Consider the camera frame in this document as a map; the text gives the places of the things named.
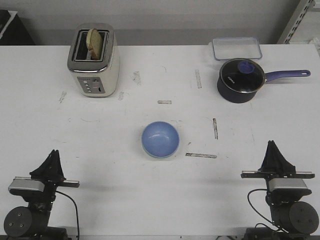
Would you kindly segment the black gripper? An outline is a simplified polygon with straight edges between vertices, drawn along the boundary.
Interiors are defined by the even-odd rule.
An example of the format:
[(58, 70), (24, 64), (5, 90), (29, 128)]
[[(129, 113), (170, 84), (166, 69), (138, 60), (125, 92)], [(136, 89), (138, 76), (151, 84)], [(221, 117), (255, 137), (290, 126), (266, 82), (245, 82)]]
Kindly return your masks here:
[(264, 159), (258, 170), (243, 170), (240, 176), (243, 179), (313, 179), (315, 177), (315, 174), (312, 172), (296, 172), (296, 167), (284, 158), (273, 140), (268, 141)]
[[(51, 151), (45, 161), (29, 174), (31, 177), (16, 176), (15, 178), (38, 180), (44, 183), (45, 187), (43, 192), (15, 190), (14, 195), (21, 196), (24, 200), (51, 200), (54, 198), (58, 187), (78, 188), (80, 186), (80, 182), (77, 180), (66, 180), (61, 166), (60, 153), (58, 150), (54, 149)], [(49, 178), (54, 174), (58, 181), (37, 179)]]

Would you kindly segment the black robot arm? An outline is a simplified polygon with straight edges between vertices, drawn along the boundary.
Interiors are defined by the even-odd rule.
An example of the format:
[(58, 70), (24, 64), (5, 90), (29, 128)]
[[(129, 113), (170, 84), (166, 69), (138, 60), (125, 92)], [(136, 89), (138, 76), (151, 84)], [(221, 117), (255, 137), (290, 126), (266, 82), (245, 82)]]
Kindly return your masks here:
[(77, 209), (76, 202), (58, 187), (78, 188), (78, 181), (64, 176), (60, 153), (52, 150), (45, 161), (30, 177), (14, 177), (8, 187), (10, 194), (20, 196), (27, 206), (13, 208), (5, 217), (3, 228), (8, 240), (70, 240), (66, 228), (48, 226), (56, 194), (69, 198)]
[(312, 191), (304, 180), (312, 179), (310, 171), (297, 171), (281, 154), (273, 140), (268, 141), (261, 167), (256, 171), (242, 171), (243, 179), (264, 179), (265, 202), (269, 206), (274, 228), (264, 223), (247, 228), (245, 240), (318, 240), (313, 233), (318, 229), (320, 218), (315, 208), (301, 198)]

